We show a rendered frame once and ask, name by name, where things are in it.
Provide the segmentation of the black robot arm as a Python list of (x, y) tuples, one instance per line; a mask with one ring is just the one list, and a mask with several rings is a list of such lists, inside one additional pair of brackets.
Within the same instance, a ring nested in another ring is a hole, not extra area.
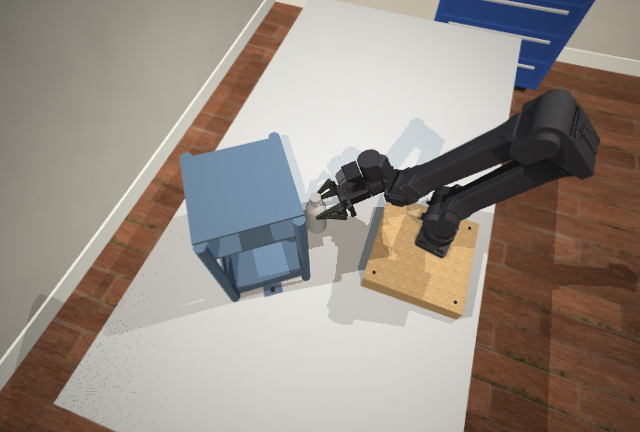
[[(337, 183), (352, 205), (371, 198), (369, 192), (384, 192), (386, 202), (404, 207), (435, 190), (420, 217), (426, 230), (421, 228), (415, 245), (444, 258), (460, 221), (471, 214), (559, 178), (594, 175), (600, 137), (568, 91), (546, 93), (498, 127), (421, 165), (394, 169), (386, 155), (365, 150), (358, 165), (341, 167)], [(464, 186), (445, 186), (507, 161)]]

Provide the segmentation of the grey bottle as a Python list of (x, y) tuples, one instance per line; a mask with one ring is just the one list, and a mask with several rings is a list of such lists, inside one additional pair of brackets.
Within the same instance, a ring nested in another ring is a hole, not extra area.
[(310, 232), (320, 234), (326, 229), (326, 219), (317, 220), (315, 217), (326, 211), (326, 204), (321, 200), (321, 195), (314, 192), (306, 204), (307, 225)]

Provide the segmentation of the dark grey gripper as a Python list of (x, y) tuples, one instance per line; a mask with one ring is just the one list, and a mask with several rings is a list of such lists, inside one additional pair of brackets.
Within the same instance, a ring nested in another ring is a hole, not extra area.
[[(329, 191), (322, 194), (327, 189), (329, 189)], [(329, 197), (337, 196), (340, 202), (334, 205), (333, 207), (329, 208), (328, 210), (322, 212), (318, 216), (316, 216), (315, 218), (317, 220), (323, 220), (323, 219), (347, 220), (346, 216), (348, 216), (348, 214), (346, 209), (350, 211), (350, 214), (352, 217), (357, 216), (355, 209), (349, 200), (345, 187), (336, 185), (335, 181), (331, 181), (330, 178), (326, 180), (326, 182), (317, 191), (317, 193), (322, 194), (321, 200)], [(337, 213), (337, 214), (334, 214), (334, 213)]]

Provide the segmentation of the blue shelving unit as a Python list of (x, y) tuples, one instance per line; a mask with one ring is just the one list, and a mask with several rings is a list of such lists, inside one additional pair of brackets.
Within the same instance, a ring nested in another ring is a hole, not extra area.
[(281, 281), (298, 276), (310, 279), (306, 220), (278, 133), (185, 152), (180, 165), (193, 251), (231, 301), (261, 287), (265, 297), (281, 293)]

